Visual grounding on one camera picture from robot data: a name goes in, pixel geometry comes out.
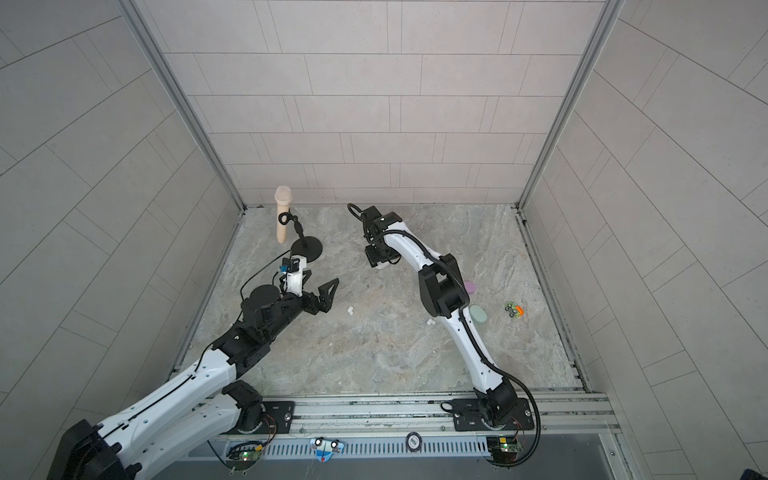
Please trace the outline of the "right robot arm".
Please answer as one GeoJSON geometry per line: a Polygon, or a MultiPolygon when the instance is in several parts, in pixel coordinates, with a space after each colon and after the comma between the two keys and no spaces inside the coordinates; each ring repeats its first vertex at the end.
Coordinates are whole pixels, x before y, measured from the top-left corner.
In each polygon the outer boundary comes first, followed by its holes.
{"type": "Polygon", "coordinates": [[[427,313],[449,331],[470,373],[480,414],[494,427],[512,421],[518,404],[513,382],[492,364],[488,349],[470,318],[470,299],[455,257],[441,255],[419,240],[394,212],[374,207],[348,210],[363,225],[366,257],[373,267],[405,260],[417,273],[419,296],[427,313]]]}

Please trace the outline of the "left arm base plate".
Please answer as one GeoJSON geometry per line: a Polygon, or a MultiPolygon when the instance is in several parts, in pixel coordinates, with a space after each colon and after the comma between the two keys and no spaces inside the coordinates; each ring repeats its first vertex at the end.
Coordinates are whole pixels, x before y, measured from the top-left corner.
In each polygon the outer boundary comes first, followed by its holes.
{"type": "Polygon", "coordinates": [[[241,435],[287,434],[293,421],[295,403],[266,401],[241,411],[234,431],[241,435]]]}

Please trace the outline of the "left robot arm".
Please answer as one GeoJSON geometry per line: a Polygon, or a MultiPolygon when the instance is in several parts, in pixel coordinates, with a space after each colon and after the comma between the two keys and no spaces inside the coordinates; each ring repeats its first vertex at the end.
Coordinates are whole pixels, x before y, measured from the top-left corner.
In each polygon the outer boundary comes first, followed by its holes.
{"type": "Polygon", "coordinates": [[[255,288],[240,317],[186,370],[115,415],[67,429],[48,478],[151,479],[219,434],[257,428],[262,397],[243,375],[300,314],[329,312],[338,285],[333,279],[317,293],[255,288]]]}

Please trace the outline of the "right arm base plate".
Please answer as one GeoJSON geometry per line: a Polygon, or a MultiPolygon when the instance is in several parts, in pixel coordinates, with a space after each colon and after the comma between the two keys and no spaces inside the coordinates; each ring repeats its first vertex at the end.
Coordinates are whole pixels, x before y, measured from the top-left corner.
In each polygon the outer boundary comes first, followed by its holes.
{"type": "Polygon", "coordinates": [[[527,399],[519,399],[511,410],[511,415],[501,423],[492,424],[486,420],[476,398],[457,398],[443,401],[440,408],[453,418],[454,428],[458,432],[501,431],[517,429],[533,431],[535,421],[533,410],[527,399]]]}

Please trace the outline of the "mint green earbud case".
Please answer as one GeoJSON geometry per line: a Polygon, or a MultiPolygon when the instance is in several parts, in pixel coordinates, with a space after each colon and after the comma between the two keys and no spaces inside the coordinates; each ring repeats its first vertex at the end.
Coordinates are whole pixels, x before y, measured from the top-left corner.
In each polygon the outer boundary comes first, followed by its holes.
{"type": "Polygon", "coordinates": [[[485,323],[488,320],[488,314],[479,305],[471,305],[469,307],[470,318],[475,323],[485,323]]]}

